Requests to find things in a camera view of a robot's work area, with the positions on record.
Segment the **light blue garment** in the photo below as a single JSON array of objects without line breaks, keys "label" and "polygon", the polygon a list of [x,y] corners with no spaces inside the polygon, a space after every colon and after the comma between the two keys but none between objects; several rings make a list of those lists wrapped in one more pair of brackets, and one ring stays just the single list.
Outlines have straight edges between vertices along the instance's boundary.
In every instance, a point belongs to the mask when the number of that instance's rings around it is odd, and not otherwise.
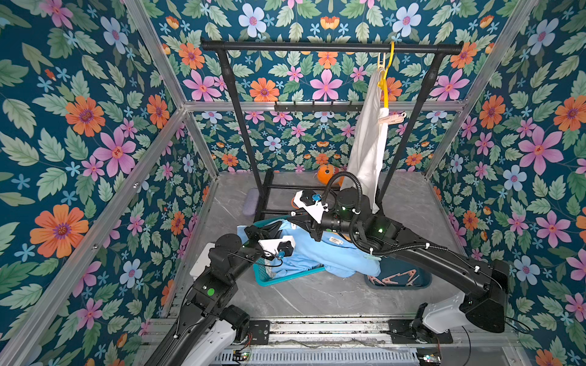
[{"label": "light blue garment", "polygon": [[[292,230],[285,230],[290,223],[283,221],[283,224],[279,227],[279,238],[284,236],[293,236]],[[364,252],[357,249],[351,242],[343,239],[342,236],[326,232],[323,236],[322,241],[315,241],[309,243],[308,238],[305,236],[305,240],[301,239],[301,242],[296,242],[295,254],[300,253],[312,261],[316,261],[325,267],[325,271],[340,277],[348,278],[356,273],[369,276],[377,276],[380,273],[380,262],[373,262],[366,260],[362,257]],[[285,260],[273,259],[269,260],[271,264],[278,265],[284,264]]]}]

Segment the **mint green clothespin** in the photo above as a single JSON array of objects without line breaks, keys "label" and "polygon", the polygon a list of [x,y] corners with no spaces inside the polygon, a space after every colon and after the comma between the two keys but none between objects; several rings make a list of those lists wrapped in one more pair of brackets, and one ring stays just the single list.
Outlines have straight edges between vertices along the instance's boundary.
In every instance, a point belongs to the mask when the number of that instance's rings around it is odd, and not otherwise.
[{"label": "mint green clothespin", "polygon": [[363,253],[362,257],[366,260],[373,261],[373,262],[381,262],[382,258],[379,256],[373,256],[369,253]]}]

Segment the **white t-shirt black print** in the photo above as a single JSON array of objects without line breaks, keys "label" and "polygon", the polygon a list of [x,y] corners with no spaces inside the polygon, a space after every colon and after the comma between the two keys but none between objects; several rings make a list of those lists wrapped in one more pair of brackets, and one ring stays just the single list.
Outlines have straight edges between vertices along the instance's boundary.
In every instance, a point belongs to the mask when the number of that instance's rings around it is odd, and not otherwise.
[{"label": "white t-shirt black print", "polygon": [[374,213],[379,211],[375,203],[378,180],[382,170],[388,126],[378,122],[383,91],[378,86],[384,75],[383,69],[372,74],[363,107],[356,122],[354,142],[350,151],[347,171],[360,180],[363,194],[369,198]]}]

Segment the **pink clothespin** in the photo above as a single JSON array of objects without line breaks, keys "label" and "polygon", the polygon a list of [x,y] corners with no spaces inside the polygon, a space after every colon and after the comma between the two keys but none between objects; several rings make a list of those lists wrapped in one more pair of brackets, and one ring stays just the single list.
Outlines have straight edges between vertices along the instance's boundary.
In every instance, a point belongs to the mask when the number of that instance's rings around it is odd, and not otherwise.
[{"label": "pink clothespin", "polygon": [[378,119],[379,124],[387,124],[387,125],[396,125],[404,123],[404,119],[406,118],[406,113],[390,113],[384,117],[380,117]]}]

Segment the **yellow plastic hanger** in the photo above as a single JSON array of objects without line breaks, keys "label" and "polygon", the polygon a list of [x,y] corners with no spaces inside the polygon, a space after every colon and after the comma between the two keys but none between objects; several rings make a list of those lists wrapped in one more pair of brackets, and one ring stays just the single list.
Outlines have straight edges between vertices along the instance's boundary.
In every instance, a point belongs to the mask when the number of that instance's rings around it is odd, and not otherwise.
[{"label": "yellow plastic hanger", "polygon": [[381,79],[378,82],[378,87],[382,90],[382,96],[383,96],[382,106],[383,106],[383,108],[389,108],[388,74],[389,74],[389,70],[392,66],[394,56],[395,56],[395,42],[391,42],[390,43],[390,51],[388,53],[386,53],[385,68],[381,69],[381,70],[383,70],[383,72],[382,72]]}]

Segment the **beige wooden clothespin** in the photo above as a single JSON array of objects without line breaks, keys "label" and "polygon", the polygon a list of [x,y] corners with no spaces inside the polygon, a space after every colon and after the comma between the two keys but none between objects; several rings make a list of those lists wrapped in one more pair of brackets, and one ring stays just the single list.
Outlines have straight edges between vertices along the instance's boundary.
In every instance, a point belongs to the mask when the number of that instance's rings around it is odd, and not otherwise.
[{"label": "beige wooden clothespin", "polygon": [[384,69],[385,68],[385,59],[386,53],[379,53],[377,56],[377,68]]}]

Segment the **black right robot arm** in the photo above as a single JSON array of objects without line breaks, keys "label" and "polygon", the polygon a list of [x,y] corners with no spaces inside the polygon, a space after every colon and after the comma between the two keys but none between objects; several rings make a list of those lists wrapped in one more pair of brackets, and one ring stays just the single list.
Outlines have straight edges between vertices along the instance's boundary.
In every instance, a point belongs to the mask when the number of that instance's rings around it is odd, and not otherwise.
[{"label": "black right robot arm", "polygon": [[458,288],[439,303],[423,303],[409,326],[415,339],[424,341],[453,328],[475,326],[502,333],[507,325],[510,267],[466,258],[416,234],[405,225],[374,212],[358,178],[339,172],[322,194],[303,189],[293,198],[297,207],[289,222],[299,225],[316,241],[331,231],[341,233],[368,256],[399,259],[422,268]]}]

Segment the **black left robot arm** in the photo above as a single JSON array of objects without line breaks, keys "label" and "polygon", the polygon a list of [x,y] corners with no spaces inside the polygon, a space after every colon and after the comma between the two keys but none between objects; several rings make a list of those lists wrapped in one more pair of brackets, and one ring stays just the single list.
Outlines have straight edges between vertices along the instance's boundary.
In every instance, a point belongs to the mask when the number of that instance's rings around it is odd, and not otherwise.
[{"label": "black left robot arm", "polygon": [[221,236],[208,251],[210,263],[189,288],[179,315],[147,365],[210,365],[233,342],[247,338],[250,316],[230,302],[237,280],[261,259],[282,260],[296,247],[278,224]]}]

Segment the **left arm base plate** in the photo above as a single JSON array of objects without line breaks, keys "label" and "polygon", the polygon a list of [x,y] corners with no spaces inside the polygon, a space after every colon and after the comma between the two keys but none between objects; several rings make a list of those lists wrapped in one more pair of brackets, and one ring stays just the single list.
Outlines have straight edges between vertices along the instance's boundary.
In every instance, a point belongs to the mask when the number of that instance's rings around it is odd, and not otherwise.
[{"label": "left arm base plate", "polygon": [[234,340],[235,345],[261,345],[269,344],[271,322],[269,320],[250,320],[241,326]]}]

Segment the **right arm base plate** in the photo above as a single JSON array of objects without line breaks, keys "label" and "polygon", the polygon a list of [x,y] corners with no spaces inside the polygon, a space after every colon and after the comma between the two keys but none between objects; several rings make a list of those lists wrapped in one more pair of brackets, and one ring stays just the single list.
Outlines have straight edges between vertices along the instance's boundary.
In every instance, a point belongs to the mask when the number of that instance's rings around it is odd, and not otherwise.
[{"label": "right arm base plate", "polygon": [[453,344],[451,332],[436,334],[424,326],[414,326],[412,320],[389,320],[389,335],[396,344]]}]

